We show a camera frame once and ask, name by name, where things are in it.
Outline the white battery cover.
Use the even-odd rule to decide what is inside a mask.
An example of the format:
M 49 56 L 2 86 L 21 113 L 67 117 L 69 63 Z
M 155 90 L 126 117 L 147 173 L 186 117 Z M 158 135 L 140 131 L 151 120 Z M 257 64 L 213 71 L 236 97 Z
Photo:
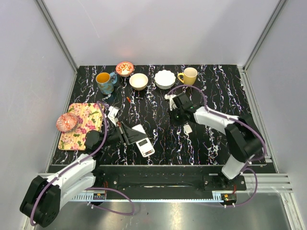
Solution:
M 184 125 L 183 128 L 184 128 L 184 133 L 186 135 L 188 135 L 189 133 L 192 132 L 192 129 L 191 129 L 190 125 L 188 125 L 188 124 Z

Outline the white red remote control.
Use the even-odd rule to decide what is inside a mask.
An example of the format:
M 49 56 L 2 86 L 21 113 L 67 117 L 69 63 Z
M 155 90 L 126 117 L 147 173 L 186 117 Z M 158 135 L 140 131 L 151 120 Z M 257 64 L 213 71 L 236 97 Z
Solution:
M 140 153 L 143 157 L 149 157 L 150 155 L 155 153 L 155 150 L 153 148 L 153 145 L 151 144 L 147 134 L 145 133 L 145 130 L 143 129 L 142 125 L 136 125 L 132 129 L 141 132 L 145 135 L 144 138 L 141 138 L 136 142 L 137 147 L 140 150 Z

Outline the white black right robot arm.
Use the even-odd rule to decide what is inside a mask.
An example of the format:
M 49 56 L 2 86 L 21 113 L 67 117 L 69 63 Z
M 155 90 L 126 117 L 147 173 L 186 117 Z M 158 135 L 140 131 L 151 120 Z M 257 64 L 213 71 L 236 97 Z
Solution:
M 253 157 L 264 153 L 265 143 L 252 116 L 226 115 L 207 106 L 194 104 L 184 94 L 165 95 L 169 101 L 170 122 L 175 126 L 192 122 L 213 128 L 226 136 L 230 156 L 222 167 L 219 186 L 228 190 L 235 185 L 237 177 Z

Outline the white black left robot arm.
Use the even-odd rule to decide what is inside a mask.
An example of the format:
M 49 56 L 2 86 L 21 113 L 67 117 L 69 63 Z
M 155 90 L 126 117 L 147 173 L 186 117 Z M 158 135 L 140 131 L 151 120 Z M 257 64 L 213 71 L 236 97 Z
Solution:
M 124 122 L 107 132 L 90 130 L 85 136 L 87 150 L 95 155 L 81 154 L 77 160 L 49 177 L 34 178 L 20 205 L 20 212 L 34 224 L 47 227 L 58 215 L 61 208 L 87 188 L 100 189 L 104 184 L 101 165 L 101 148 L 114 143 L 134 144 L 147 138 L 142 125 L 129 127 Z

